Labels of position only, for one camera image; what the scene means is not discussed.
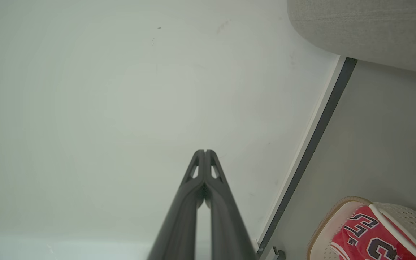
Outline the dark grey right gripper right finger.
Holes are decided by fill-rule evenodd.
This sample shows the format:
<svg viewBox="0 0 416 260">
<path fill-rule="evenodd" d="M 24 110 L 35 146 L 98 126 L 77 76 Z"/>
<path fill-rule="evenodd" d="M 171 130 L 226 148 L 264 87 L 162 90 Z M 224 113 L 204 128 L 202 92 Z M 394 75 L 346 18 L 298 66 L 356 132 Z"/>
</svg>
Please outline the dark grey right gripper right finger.
<svg viewBox="0 0 416 260">
<path fill-rule="evenodd" d="M 256 260 L 256 252 L 242 220 L 218 156 L 205 152 L 205 201 L 210 208 L 213 260 Z"/>
</svg>

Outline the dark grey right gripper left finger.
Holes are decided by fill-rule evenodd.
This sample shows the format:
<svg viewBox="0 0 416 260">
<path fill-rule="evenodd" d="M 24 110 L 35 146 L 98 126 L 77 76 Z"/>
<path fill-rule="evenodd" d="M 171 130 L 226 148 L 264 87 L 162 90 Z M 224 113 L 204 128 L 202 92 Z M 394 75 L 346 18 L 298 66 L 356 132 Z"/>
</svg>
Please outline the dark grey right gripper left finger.
<svg viewBox="0 0 416 260">
<path fill-rule="evenodd" d="M 198 208 L 204 201 L 204 150 L 195 151 L 160 232 L 149 260 L 195 259 Z"/>
</svg>

